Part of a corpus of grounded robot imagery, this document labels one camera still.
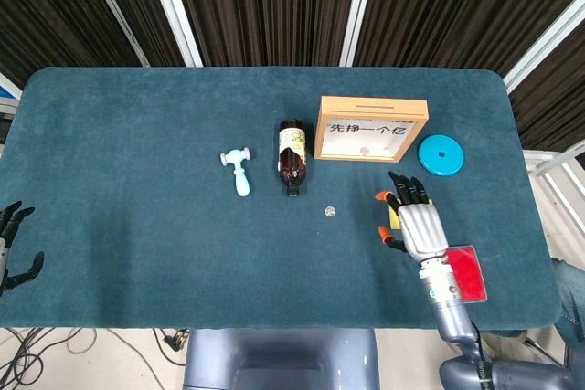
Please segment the white metal frame post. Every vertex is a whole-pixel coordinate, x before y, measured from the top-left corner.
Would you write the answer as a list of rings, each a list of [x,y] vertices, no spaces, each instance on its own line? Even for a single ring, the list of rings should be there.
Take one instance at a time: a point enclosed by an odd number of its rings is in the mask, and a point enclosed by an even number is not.
[[[368,0],[351,0],[346,22],[339,66],[349,68],[353,66],[357,43],[361,34],[364,15]]]
[[[151,64],[145,55],[140,43],[138,42],[129,22],[127,21],[125,15],[123,14],[118,2],[116,0],[104,0],[106,5],[109,7],[110,11],[116,22],[118,23],[120,29],[122,30],[124,36],[126,37],[128,43],[130,44],[131,48],[135,56],[138,58],[140,64],[145,68],[150,68]]]
[[[202,68],[204,63],[183,0],[159,1],[185,65],[191,68]]]
[[[572,0],[505,74],[506,93],[512,93],[583,21],[585,0]]]

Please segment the red pad clear case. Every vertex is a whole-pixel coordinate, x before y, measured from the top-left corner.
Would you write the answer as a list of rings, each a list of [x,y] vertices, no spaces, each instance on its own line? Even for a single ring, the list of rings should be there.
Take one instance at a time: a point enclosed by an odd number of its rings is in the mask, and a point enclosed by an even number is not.
[[[446,252],[465,303],[488,300],[484,276],[473,246],[449,247]]]

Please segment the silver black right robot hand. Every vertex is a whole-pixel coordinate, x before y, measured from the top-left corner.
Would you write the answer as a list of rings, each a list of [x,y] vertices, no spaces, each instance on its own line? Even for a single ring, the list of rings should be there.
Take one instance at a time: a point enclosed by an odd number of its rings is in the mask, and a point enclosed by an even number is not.
[[[402,239],[392,236],[387,227],[379,226],[378,234],[389,248],[408,253],[417,262],[444,258],[449,246],[437,209],[420,180],[388,171],[395,191],[376,194],[399,219]]]

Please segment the teal table cloth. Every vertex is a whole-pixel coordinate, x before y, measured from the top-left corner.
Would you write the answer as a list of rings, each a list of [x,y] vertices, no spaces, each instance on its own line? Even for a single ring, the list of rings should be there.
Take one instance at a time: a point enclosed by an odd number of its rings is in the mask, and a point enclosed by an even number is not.
[[[428,102],[425,135],[462,146],[462,170],[310,160],[301,193],[277,172],[281,121],[316,124],[324,95]],[[250,194],[220,154],[248,147]],[[471,245],[484,330],[547,326],[561,300],[516,123],[490,70],[44,68],[23,90],[0,156],[0,209],[34,207],[9,268],[36,279],[0,297],[0,326],[431,328],[407,254],[386,247],[388,171],[418,178],[448,241]],[[335,216],[326,216],[327,206]]]

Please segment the brown glass bottle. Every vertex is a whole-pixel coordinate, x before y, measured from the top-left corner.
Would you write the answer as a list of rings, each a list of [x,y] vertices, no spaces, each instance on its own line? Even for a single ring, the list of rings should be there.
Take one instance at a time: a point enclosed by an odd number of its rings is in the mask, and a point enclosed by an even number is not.
[[[296,197],[304,182],[307,168],[306,134],[299,120],[282,121],[278,133],[277,168],[287,195]]]

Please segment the blue round disc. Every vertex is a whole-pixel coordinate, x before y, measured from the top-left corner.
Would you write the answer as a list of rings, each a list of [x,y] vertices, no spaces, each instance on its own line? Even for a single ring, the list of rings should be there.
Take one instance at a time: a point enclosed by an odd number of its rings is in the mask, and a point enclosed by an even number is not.
[[[457,174],[463,168],[465,158],[462,146],[444,134],[433,134],[423,139],[417,155],[421,166],[438,176]]]

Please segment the aluminium profile frame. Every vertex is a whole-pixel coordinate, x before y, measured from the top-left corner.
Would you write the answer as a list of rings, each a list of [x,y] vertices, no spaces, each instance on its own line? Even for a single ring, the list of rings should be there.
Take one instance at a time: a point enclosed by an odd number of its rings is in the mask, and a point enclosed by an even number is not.
[[[544,179],[545,184],[560,202],[572,223],[585,237],[585,214],[581,215],[578,213],[578,203],[569,200],[560,188],[559,182],[555,180],[552,174],[554,171],[560,170],[577,191],[580,202],[585,205],[585,178],[579,178],[576,172],[569,166],[571,160],[576,159],[583,153],[585,153],[585,140],[571,145],[566,151],[560,153],[537,150],[523,151],[527,172],[536,178],[542,177]]]

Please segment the light blue toy hammer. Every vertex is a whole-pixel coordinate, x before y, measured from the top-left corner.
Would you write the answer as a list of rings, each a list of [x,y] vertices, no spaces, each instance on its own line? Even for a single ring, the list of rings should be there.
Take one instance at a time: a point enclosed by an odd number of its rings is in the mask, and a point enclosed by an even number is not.
[[[250,183],[245,175],[245,169],[242,163],[249,161],[251,158],[249,148],[244,147],[241,150],[230,150],[227,153],[221,153],[219,157],[224,167],[230,164],[234,166],[233,174],[237,194],[241,197],[248,196],[250,194]]]

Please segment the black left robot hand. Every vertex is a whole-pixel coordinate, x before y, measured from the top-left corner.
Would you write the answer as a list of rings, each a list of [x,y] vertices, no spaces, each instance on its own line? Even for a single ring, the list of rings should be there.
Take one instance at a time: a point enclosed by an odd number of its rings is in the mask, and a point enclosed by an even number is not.
[[[5,291],[13,290],[19,285],[35,279],[44,265],[45,253],[39,251],[27,271],[14,276],[9,275],[7,268],[9,253],[19,226],[27,216],[35,211],[34,207],[21,209],[21,205],[22,202],[17,201],[0,210],[0,297]]]

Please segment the grey-blue robot torso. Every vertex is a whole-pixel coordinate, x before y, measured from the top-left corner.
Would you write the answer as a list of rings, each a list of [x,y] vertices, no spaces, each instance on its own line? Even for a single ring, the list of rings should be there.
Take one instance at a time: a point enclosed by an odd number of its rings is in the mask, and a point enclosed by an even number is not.
[[[198,329],[182,390],[379,390],[372,329]]]

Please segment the white blue panel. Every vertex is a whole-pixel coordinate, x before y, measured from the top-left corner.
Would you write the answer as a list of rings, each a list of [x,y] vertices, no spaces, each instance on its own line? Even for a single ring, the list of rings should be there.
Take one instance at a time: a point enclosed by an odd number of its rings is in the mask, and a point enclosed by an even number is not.
[[[0,72],[0,113],[15,114],[21,96],[22,90]]]

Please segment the wooden coin box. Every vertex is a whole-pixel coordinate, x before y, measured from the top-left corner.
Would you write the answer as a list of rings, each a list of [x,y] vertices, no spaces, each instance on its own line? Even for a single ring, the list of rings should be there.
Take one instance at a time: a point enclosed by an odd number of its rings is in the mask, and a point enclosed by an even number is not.
[[[323,96],[314,136],[314,157],[397,163],[429,118],[426,100]],[[367,147],[369,154],[362,154],[362,147]]]

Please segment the metal chair leg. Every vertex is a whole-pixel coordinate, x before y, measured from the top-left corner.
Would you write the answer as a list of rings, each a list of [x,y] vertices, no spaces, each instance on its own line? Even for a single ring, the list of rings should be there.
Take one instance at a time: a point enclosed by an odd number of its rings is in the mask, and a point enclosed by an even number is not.
[[[556,340],[553,344],[553,347],[556,349],[555,352],[548,350],[544,345],[529,336],[522,341],[522,344],[543,361],[555,364],[558,367],[565,366],[567,348],[561,339]]]

